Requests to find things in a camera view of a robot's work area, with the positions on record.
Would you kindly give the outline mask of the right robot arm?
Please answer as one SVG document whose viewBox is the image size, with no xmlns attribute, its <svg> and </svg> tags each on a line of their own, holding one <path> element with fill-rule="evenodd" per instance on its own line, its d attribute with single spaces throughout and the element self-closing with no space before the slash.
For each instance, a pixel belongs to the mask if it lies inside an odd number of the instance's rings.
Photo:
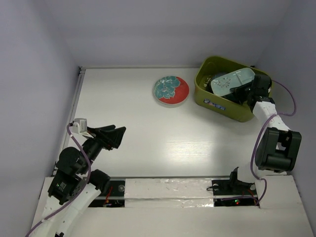
<svg viewBox="0 0 316 237">
<path fill-rule="evenodd" d="M 284 113 L 276 110 L 270 96 L 273 81 L 267 75 L 256 74 L 252 82 L 234 88 L 233 94 L 247 103 L 262 127 L 255 141 L 250 163 L 235 168 L 227 181 L 228 190 L 238 194 L 256 180 L 267 175 L 293 170 L 302 136 L 282 120 Z"/>
</svg>

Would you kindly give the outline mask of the red teal floral plate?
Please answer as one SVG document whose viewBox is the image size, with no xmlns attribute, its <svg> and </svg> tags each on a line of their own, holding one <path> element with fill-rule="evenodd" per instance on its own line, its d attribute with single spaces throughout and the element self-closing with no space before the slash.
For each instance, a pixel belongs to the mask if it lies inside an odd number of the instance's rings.
<svg viewBox="0 0 316 237">
<path fill-rule="evenodd" d="M 153 95 L 160 103 L 167 106 L 178 106 L 189 96 L 189 85 L 178 76 L 165 76 L 157 80 Z"/>
</svg>

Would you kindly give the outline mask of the mint rectangular divided plate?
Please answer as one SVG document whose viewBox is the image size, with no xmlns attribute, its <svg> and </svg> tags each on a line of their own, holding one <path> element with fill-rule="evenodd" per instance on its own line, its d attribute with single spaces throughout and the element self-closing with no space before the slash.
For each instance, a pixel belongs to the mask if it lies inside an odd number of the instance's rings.
<svg viewBox="0 0 316 237">
<path fill-rule="evenodd" d="M 230 73 L 219 73 L 210 81 L 212 93 L 216 96 L 231 94 L 231 89 L 254 80 L 255 73 L 250 68 L 242 68 Z"/>
</svg>

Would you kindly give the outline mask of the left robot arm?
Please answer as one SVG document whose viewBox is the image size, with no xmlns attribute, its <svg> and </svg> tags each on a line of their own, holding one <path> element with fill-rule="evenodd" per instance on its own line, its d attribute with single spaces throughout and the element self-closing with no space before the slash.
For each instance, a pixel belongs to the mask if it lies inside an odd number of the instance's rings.
<svg viewBox="0 0 316 237">
<path fill-rule="evenodd" d="M 41 219 L 27 232 L 28 237 L 69 237 L 89 205 L 110 188 L 111 178 L 103 171 L 92 170 L 102 150 L 118 149 L 126 127 L 87 126 L 76 118 L 66 126 L 76 147 L 66 147 L 55 165 Z"/>
</svg>

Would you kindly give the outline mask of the dark teal round plate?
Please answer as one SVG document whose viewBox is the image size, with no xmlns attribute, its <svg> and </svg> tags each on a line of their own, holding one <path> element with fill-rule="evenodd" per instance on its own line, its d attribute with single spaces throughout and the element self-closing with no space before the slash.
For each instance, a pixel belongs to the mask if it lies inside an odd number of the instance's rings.
<svg viewBox="0 0 316 237">
<path fill-rule="evenodd" d="M 227 73 L 217 73 L 210 77 L 207 82 L 206 90 L 212 94 L 230 100 L 230 88 L 241 86 L 237 76 Z"/>
</svg>

